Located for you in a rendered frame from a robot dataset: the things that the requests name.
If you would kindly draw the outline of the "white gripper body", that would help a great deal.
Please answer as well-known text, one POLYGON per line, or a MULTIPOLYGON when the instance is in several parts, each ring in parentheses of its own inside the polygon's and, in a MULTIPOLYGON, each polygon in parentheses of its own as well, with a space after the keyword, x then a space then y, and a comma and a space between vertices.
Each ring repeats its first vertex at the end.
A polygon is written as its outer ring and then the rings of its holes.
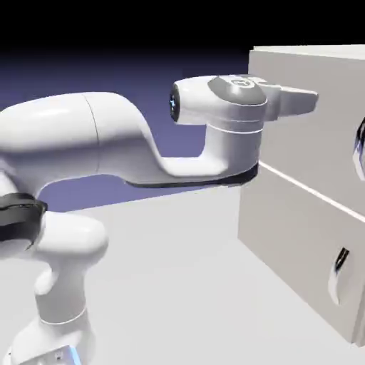
POLYGON ((318 100, 319 94, 315 91, 280 86, 278 118, 311 113, 318 100))

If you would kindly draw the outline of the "white cabinet door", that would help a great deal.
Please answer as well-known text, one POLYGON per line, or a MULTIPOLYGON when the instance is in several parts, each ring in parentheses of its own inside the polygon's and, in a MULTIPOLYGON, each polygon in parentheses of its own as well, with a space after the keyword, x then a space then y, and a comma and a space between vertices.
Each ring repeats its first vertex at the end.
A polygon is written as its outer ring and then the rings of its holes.
POLYGON ((240 190, 239 239, 343 338, 365 346, 365 217, 357 218, 271 168, 240 190), (327 283, 339 250, 341 304, 327 283))
POLYGON ((365 216, 365 182, 352 160, 356 130, 365 118, 365 55, 259 48, 250 53, 249 71, 319 94, 313 113, 266 126, 263 161, 365 216))

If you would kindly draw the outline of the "white cabinet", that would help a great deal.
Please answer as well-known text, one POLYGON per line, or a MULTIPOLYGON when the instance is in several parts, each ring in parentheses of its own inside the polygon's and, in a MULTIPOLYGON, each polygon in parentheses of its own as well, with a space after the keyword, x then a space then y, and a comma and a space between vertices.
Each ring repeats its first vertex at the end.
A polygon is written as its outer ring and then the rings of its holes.
POLYGON ((365 346, 365 44, 261 46, 248 70, 319 94, 264 128, 238 236, 348 342, 365 346))

